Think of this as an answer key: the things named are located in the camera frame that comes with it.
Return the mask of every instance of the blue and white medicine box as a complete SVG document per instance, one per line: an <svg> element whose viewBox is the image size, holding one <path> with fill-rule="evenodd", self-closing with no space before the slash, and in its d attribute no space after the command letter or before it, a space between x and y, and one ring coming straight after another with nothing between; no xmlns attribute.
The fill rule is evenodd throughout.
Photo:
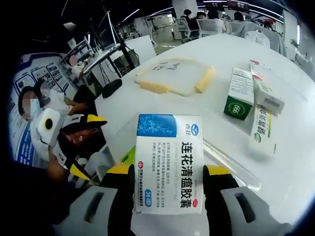
<svg viewBox="0 0 315 236"><path fill-rule="evenodd" d="M203 197L201 116L139 115L135 152L135 210L200 213Z"/></svg>

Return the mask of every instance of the hair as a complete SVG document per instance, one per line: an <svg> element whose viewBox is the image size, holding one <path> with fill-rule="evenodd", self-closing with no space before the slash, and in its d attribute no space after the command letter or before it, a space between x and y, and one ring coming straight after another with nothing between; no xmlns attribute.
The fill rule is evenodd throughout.
<svg viewBox="0 0 315 236"><path fill-rule="evenodd" d="M44 107L43 94L40 91L40 87L44 82L46 82L44 79L39 79L33 86L33 91L39 100L40 107Z"/></svg>
<svg viewBox="0 0 315 236"><path fill-rule="evenodd" d="M244 16L241 12L235 12L234 13L234 20L235 21L244 21Z"/></svg>
<svg viewBox="0 0 315 236"><path fill-rule="evenodd" d="M272 29L271 23L269 21L264 21L264 27Z"/></svg>
<svg viewBox="0 0 315 236"><path fill-rule="evenodd" d="M65 59L65 62L68 64L68 65L71 65L70 64L70 57L71 57L72 55L69 55L66 59Z"/></svg>
<svg viewBox="0 0 315 236"><path fill-rule="evenodd" d="M27 92L29 92L29 91L34 92L33 87L31 87L31 86L25 86L25 87L22 89L22 91L21 91L21 93L20 93L20 95L19 95L18 110L19 110L19 114L20 114L21 116L23 116L24 113L25 113L24 108L23 108L23 104L22 104L23 97L24 97L24 95L25 95Z"/></svg>
<svg viewBox="0 0 315 236"><path fill-rule="evenodd" d="M189 10L189 9L186 9L185 11L184 11L184 15L190 15L191 14L191 11Z"/></svg>
<svg viewBox="0 0 315 236"><path fill-rule="evenodd" d="M198 18L199 16L207 16L207 15L203 11L198 11L196 17Z"/></svg>
<svg viewBox="0 0 315 236"><path fill-rule="evenodd" d="M210 9L208 11L208 18L209 19L218 19L219 18L219 13L215 9Z"/></svg>

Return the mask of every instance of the barcode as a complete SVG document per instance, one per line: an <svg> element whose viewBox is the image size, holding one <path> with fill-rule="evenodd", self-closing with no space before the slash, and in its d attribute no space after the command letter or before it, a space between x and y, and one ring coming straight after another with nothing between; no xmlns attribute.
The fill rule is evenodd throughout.
<svg viewBox="0 0 315 236"><path fill-rule="evenodd" d="M265 102L270 104L270 105L272 105L272 106L274 106L275 108L279 108L279 106L280 106L279 103L274 102L274 101L270 100L269 98L265 98Z"/></svg>

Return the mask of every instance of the white round table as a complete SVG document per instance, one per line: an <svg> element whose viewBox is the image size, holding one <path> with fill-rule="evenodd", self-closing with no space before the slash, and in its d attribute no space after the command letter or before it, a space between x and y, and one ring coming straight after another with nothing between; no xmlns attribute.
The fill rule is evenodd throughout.
<svg viewBox="0 0 315 236"><path fill-rule="evenodd" d="M174 57L213 66L217 77L204 93L188 98L172 93L155 94L134 82L139 71L161 59ZM245 121L223 113L232 68L250 70L251 59L260 62L265 70L271 69L273 76L268 78L268 83L285 101L276 127L277 155L270 160L257 161L248 154L254 109ZM261 189L256 194L269 204L276 220L294 224L306 211L315 193L315 83L290 60L243 38L217 34L160 54L122 80L122 87L111 97L103 99L100 96L95 101L98 115L108 120L103 132L115 160L134 145L135 141L127 145L125 142L135 139L134 126L139 113L166 112L168 109L185 110L188 114L199 112L204 139L224 150L260 179Z"/></svg>

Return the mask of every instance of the medicine box label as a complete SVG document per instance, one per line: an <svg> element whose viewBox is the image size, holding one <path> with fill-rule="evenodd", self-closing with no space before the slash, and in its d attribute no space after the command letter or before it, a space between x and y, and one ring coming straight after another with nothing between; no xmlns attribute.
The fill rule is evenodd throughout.
<svg viewBox="0 0 315 236"><path fill-rule="evenodd" d="M231 117L245 120L253 103L252 74L234 67L224 113Z"/></svg>
<svg viewBox="0 0 315 236"><path fill-rule="evenodd" d="M264 106L274 114L281 113L284 101L274 91L271 90L263 81L254 80L255 99L257 104Z"/></svg>
<svg viewBox="0 0 315 236"><path fill-rule="evenodd" d="M251 64L251 73L252 73L252 78L261 80L262 81L262 71L259 62L255 60L250 61Z"/></svg>
<svg viewBox="0 0 315 236"><path fill-rule="evenodd" d="M203 197L200 116L139 115L135 151L135 210L200 213Z"/></svg>
<svg viewBox="0 0 315 236"><path fill-rule="evenodd" d="M272 131L276 118L265 107L256 106L250 139L250 151L254 157L275 156L277 144Z"/></svg>

